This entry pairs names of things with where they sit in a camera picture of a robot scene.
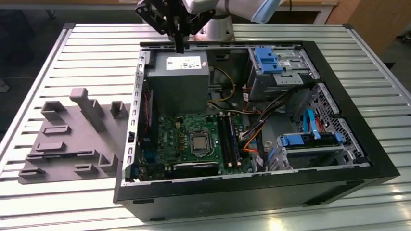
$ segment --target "motherboard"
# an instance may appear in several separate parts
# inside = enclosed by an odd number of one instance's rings
[[[240,114],[235,113],[160,117],[156,148],[143,150],[144,178],[251,172],[251,158],[238,142],[243,130]]]

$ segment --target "aluminum workbench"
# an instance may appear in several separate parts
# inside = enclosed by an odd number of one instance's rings
[[[44,101],[64,105],[87,87],[100,104],[130,103],[139,43],[164,41],[144,24],[67,26],[0,144],[0,229],[411,230],[411,96],[352,29],[235,25],[236,40],[314,40],[384,147],[400,177],[328,205],[143,224],[112,204],[115,178],[20,185]]]

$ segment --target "power supply label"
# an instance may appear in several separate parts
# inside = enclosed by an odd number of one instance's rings
[[[202,60],[199,56],[168,57],[166,62],[167,70],[202,69]]]

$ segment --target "green motherboard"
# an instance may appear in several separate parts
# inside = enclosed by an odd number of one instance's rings
[[[242,160],[235,166],[227,166],[224,162],[218,117],[218,115],[180,115],[159,118],[156,164],[147,166],[154,180],[160,180],[163,177],[160,169],[155,166],[167,169],[175,163],[218,162],[219,175],[251,172],[248,154],[240,153]],[[244,130],[242,116],[231,114],[230,117],[238,136]]]

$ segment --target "ram slot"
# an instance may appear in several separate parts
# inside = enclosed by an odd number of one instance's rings
[[[230,148],[230,154],[231,154],[234,166],[242,166],[239,142],[238,142],[236,132],[235,132],[235,129],[234,129],[234,125],[232,125],[230,115],[224,116],[224,123],[226,123],[226,126],[227,126],[228,148]]]
[[[234,124],[232,124],[232,119],[231,116],[228,116],[228,125],[230,125],[230,144],[231,144],[231,149],[232,149],[232,153],[234,153],[234,162],[236,166],[242,166],[242,156],[240,156],[240,150],[239,150],[239,140],[238,140],[238,136],[236,136],[236,131],[234,128]]]
[[[231,158],[231,150],[230,150],[230,141],[228,141],[228,133],[227,127],[224,123],[224,116],[220,114],[218,116],[218,127],[219,127],[219,135],[220,135],[220,147],[223,152],[223,161],[227,167],[232,167],[232,158]]]

